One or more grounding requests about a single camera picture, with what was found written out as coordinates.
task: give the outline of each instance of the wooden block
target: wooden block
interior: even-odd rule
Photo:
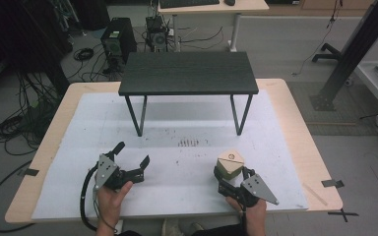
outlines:
[[[241,173],[244,158],[235,150],[230,149],[218,156],[217,168],[226,180],[230,180]]]

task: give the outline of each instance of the table leg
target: table leg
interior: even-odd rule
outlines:
[[[235,104],[234,104],[234,95],[232,94],[229,98],[231,99],[232,115],[234,116],[234,122],[235,122],[235,131],[237,132],[237,136],[240,136],[242,133],[242,129],[244,128],[245,119],[247,118],[247,113],[248,113],[248,109],[250,108],[253,94],[248,95],[247,104],[245,105],[244,114],[242,116],[241,124],[239,126],[238,126],[237,112],[235,110]]]
[[[173,15],[174,51],[180,51],[179,36],[177,35],[177,15]]]
[[[136,128],[136,131],[137,131],[137,135],[139,137],[142,137],[143,136],[143,127],[144,127],[144,118],[146,116],[147,96],[146,95],[144,96],[143,111],[142,111],[142,114],[141,114],[140,127],[137,123],[137,118],[136,118],[136,115],[134,113],[133,106],[131,105],[130,96],[126,95],[125,100],[127,101],[127,106],[128,106],[128,109],[130,110],[131,118],[133,119],[134,127]]]
[[[239,25],[240,25],[240,18],[241,18],[241,13],[235,14],[234,29],[232,30],[231,41],[229,42],[229,51],[231,51],[231,52],[237,51],[235,44],[237,43],[238,28],[239,28]]]

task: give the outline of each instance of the human hand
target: human hand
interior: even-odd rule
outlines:
[[[96,235],[113,235],[113,227],[118,223],[122,201],[132,187],[133,182],[128,181],[119,192],[105,186],[97,191],[99,222]]]
[[[238,202],[231,198],[226,197],[226,202],[229,203],[235,210],[241,212],[241,206]],[[248,236],[265,236],[266,235],[266,208],[267,204],[264,200],[259,200],[257,204],[252,207],[248,207],[245,214],[246,214],[246,227],[247,227],[247,235]]]

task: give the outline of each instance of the small black table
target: small black table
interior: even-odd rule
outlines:
[[[241,135],[253,94],[259,89],[245,52],[130,53],[119,95],[125,96],[137,135],[143,135],[148,95],[230,95],[237,135]],[[247,94],[241,124],[235,94]],[[140,127],[130,96],[144,97]]]

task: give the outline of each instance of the metal frame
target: metal frame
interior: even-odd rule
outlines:
[[[232,115],[234,117],[234,123],[235,123],[235,131],[237,133],[237,136],[240,136],[242,133],[242,129],[244,128],[244,123],[247,118],[248,110],[250,108],[251,100],[253,99],[253,94],[248,94],[247,104],[244,108],[244,113],[241,119],[241,124],[238,125],[238,119],[237,119],[237,112],[235,110],[235,103],[234,103],[234,94],[230,95],[231,100],[231,108],[232,108]],[[143,136],[143,129],[144,129],[144,119],[146,117],[146,108],[147,108],[147,96],[144,95],[144,102],[143,102],[143,111],[141,114],[141,120],[140,125],[137,122],[136,115],[134,113],[133,105],[131,104],[130,96],[125,95],[125,100],[127,101],[128,109],[130,110],[131,118],[133,119],[134,127],[136,128],[137,135],[139,137]]]

